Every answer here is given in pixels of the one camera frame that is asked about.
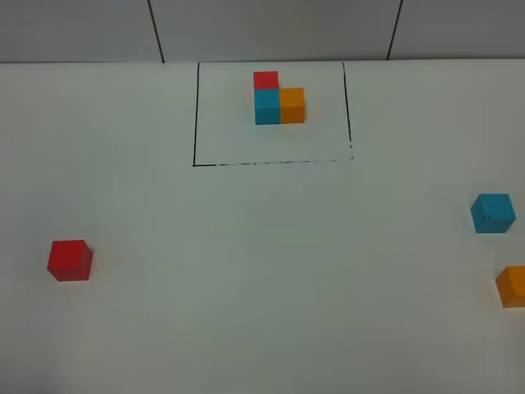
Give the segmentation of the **orange template block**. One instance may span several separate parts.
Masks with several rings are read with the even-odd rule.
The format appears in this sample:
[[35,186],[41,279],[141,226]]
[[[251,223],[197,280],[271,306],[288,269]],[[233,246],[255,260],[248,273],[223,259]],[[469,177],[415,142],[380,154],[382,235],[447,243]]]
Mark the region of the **orange template block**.
[[304,123],[306,119],[306,104],[303,88],[279,89],[280,123]]

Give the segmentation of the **red template block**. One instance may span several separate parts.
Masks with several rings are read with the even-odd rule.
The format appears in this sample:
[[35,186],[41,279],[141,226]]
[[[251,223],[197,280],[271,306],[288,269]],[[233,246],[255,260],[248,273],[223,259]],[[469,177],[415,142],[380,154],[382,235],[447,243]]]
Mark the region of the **red template block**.
[[277,71],[255,71],[253,73],[253,88],[279,89],[279,77]]

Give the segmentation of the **blue template block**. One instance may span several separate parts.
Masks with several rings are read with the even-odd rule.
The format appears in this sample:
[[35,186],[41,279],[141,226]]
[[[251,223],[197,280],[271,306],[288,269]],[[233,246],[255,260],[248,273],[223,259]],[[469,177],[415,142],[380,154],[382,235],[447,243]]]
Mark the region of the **blue template block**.
[[281,123],[279,89],[256,89],[254,91],[254,117],[256,125]]

